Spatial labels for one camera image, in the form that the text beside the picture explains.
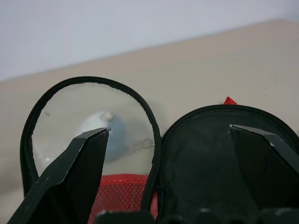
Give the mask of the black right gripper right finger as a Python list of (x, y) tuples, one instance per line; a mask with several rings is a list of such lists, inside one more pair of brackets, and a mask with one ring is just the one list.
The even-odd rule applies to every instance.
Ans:
[(262, 129), (230, 125), (229, 135), (258, 208), (299, 208), (299, 155)]

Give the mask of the red and black zip pouch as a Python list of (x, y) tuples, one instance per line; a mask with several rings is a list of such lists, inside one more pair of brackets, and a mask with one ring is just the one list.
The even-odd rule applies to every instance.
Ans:
[(82, 122), (107, 111), (125, 125), (124, 151), (105, 163), (87, 224), (299, 224), (299, 208), (258, 208), (244, 181), (230, 125), (278, 135), (297, 155), (299, 136), (274, 115), (243, 105), (211, 105), (161, 134), (147, 102), (101, 77), (50, 88), (25, 123), (20, 150), (42, 172), (77, 137)]

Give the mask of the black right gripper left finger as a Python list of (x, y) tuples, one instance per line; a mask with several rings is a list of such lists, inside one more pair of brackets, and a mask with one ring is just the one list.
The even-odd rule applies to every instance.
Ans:
[(7, 224), (87, 224), (102, 176), (109, 131), (75, 137), (38, 175), (32, 156), (20, 150), (24, 199)]

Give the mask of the light blue plush charm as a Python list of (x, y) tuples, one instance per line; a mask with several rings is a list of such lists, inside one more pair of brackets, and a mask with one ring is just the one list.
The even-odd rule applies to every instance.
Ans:
[(119, 157), (124, 151), (125, 125), (120, 116), (113, 112), (101, 111), (86, 118), (79, 126), (76, 135), (84, 132), (106, 128), (109, 132), (105, 163), (112, 162)]

